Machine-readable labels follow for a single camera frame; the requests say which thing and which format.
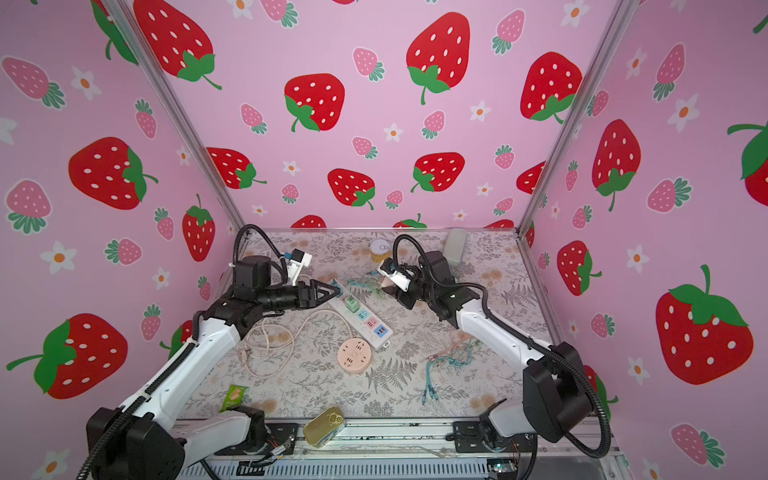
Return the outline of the teal charger plug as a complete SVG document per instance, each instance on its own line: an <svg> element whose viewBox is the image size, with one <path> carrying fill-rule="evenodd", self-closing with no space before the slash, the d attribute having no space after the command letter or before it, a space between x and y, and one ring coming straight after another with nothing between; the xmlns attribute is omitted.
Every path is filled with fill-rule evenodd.
<svg viewBox="0 0 768 480"><path fill-rule="evenodd" d="M331 281L331 285L336 290L336 293L337 293L336 297L337 298L340 298L340 297L342 297L345 294L344 287L342 285L340 285L336 280L332 280Z"/></svg>

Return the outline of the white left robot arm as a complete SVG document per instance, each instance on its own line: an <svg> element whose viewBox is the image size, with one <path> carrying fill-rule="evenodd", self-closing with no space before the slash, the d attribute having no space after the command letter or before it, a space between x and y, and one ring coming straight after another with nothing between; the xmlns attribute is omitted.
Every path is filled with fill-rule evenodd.
<svg viewBox="0 0 768 480"><path fill-rule="evenodd" d="M269 443L264 414L236 406L187 432L175 429L188 399L219 360L267 314L316 308L340 289L317 280L249 288L233 285L193 318L193 333L163 368L114 409L101 408L87 422L89 455L80 479L174 479L180 472L231 446L249 453Z"/></svg>

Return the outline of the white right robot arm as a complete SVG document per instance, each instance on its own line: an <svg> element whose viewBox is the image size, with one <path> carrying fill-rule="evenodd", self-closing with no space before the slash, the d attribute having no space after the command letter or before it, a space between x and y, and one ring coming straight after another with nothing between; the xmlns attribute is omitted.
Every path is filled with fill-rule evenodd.
<svg viewBox="0 0 768 480"><path fill-rule="evenodd" d="M384 260L379 272L391 283L385 291L407 309L424 302L441 321L481 341L521 372L522 398L502 400L480 416L480 436L500 449L517 435L569 441L591 458L607 456L610 421L589 382L581 357L570 344L536 339L491 310L486 287L458 282L438 251L415 265Z"/></svg>

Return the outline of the light green charger plug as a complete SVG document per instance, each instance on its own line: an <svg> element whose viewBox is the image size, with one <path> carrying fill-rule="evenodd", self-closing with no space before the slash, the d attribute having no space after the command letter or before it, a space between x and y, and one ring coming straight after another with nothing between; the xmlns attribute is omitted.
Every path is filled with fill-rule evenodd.
<svg viewBox="0 0 768 480"><path fill-rule="evenodd" d="M344 304L346 308L352 313L356 313L360 309L358 300L352 296L347 296L344 299Z"/></svg>

